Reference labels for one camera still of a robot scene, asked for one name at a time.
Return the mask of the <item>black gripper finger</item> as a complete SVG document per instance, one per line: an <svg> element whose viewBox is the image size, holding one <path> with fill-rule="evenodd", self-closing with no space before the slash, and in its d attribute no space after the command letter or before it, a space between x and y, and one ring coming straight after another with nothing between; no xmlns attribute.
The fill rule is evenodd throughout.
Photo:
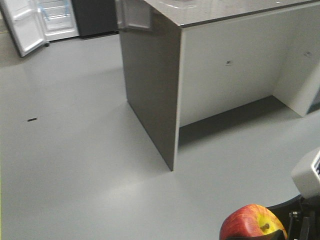
<svg viewBox="0 0 320 240"><path fill-rule="evenodd" d="M246 236L246 237L229 237L228 240L285 240L282 230L274 231L270 234L262 236Z"/></svg>

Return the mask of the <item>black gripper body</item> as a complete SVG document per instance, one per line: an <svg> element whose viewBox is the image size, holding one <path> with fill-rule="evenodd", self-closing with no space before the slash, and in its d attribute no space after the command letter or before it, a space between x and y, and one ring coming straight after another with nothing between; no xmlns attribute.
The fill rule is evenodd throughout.
<svg viewBox="0 0 320 240"><path fill-rule="evenodd" d="M269 206L281 221L289 240L318 240L320 238L320 197L294 198Z"/></svg>

